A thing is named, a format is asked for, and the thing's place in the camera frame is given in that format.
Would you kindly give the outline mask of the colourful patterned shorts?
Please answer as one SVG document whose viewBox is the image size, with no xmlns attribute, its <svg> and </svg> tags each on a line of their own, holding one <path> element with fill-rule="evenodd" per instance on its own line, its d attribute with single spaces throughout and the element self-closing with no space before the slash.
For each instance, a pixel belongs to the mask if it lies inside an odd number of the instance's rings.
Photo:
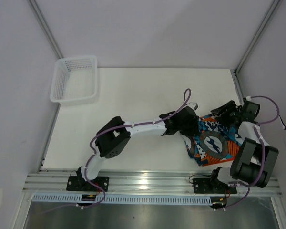
<svg viewBox="0 0 286 229">
<path fill-rule="evenodd" d="M 199 166 L 210 166 L 233 161 L 243 139 L 234 126 L 228 127 L 219 117 L 209 114 L 198 121 L 197 136 L 182 135 L 189 157 Z"/>
</svg>

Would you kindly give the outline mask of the white plastic basket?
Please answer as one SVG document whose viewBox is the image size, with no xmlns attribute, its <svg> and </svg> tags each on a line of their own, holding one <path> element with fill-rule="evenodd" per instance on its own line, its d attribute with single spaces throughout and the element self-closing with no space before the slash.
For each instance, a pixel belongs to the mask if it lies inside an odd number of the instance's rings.
<svg viewBox="0 0 286 229">
<path fill-rule="evenodd" d="M 50 100 L 60 105 L 94 103 L 99 92 L 96 56 L 59 59 L 55 63 Z"/>
</svg>

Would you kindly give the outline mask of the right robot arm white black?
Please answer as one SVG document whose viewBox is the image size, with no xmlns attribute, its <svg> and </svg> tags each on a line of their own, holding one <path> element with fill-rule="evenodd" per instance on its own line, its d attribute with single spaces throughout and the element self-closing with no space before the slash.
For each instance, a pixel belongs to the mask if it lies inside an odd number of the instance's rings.
<svg viewBox="0 0 286 229">
<path fill-rule="evenodd" d="M 234 101 L 211 111 L 229 127 L 236 127 L 243 143 L 229 168 L 218 167 L 211 173 L 208 187 L 220 192 L 232 185 L 264 188 L 272 175 L 279 151 L 262 137 L 260 124 L 255 121 L 260 105 L 244 101 L 236 106 Z"/>
</svg>

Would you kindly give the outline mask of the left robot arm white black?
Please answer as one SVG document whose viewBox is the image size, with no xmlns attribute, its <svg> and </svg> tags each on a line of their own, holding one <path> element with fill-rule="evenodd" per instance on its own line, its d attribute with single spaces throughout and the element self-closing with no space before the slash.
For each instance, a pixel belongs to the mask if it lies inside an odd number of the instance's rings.
<svg viewBox="0 0 286 229">
<path fill-rule="evenodd" d="M 124 121 L 120 116 L 111 119 L 90 141 L 93 154 L 77 170 L 77 185 L 84 191 L 94 185 L 102 164 L 106 159 L 118 156 L 130 139 L 143 136 L 199 135 L 199 117 L 189 106 L 180 107 L 177 111 L 162 114 L 152 120 L 141 122 Z"/>
</svg>

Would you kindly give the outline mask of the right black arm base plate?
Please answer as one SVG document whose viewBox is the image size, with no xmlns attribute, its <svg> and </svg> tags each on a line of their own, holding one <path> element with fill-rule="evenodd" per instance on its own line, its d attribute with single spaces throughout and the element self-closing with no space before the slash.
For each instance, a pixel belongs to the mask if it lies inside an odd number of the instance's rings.
<svg viewBox="0 0 286 229">
<path fill-rule="evenodd" d="M 236 194 L 237 189 L 211 175 L 192 175 L 188 178 L 196 194 Z"/>
</svg>

